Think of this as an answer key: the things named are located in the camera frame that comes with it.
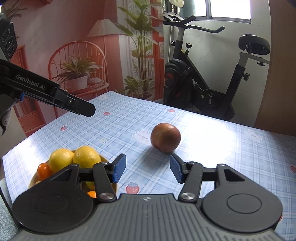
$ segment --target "yellow lemon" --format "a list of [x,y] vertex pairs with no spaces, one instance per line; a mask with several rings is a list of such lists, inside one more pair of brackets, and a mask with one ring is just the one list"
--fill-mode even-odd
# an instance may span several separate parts
[[89,187],[90,190],[95,190],[94,182],[86,182],[86,185]]
[[80,168],[91,168],[98,162],[101,162],[101,157],[90,146],[82,146],[75,151],[73,163],[79,164]]
[[[92,191],[95,190],[95,188],[94,188],[94,182],[86,182],[86,185],[89,187],[90,190],[92,190]],[[117,184],[116,183],[111,183],[111,186],[112,186],[114,192],[116,193]]]
[[49,157],[48,165],[52,172],[57,172],[73,163],[74,153],[67,149],[57,149]]

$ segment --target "lamp shade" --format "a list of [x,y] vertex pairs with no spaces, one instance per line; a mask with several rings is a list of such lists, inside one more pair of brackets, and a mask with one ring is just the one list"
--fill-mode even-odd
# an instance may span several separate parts
[[92,27],[88,37],[106,36],[111,34],[125,34],[115,26],[110,19],[100,19]]

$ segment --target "tablecloth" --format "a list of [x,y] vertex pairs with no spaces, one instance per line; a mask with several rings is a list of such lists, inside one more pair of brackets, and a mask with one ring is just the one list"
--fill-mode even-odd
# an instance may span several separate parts
[[[162,104],[108,92],[90,101],[95,115],[66,113],[25,139],[3,157],[12,201],[24,192],[38,165],[58,148],[94,147],[108,160],[126,154],[120,193],[179,194],[168,155],[153,148],[150,133],[158,123],[171,123],[181,132],[175,150],[184,161],[204,167],[225,163],[271,191],[281,200],[283,219],[276,232],[296,239],[296,138],[194,114]],[[202,184],[201,197],[214,189]]]

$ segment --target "adjustment knob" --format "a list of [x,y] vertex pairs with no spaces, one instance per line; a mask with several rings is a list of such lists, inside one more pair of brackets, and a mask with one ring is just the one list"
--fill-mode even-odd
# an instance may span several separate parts
[[245,73],[245,74],[244,74],[244,80],[245,80],[245,81],[248,81],[249,78],[250,78],[250,74]]
[[186,48],[191,49],[192,48],[192,44],[186,43]]

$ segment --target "window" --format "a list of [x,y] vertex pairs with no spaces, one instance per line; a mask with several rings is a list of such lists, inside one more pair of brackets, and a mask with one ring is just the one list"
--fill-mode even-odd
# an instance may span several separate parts
[[196,20],[225,20],[251,22],[250,0],[184,0],[180,9],[184,18],[192,15]]

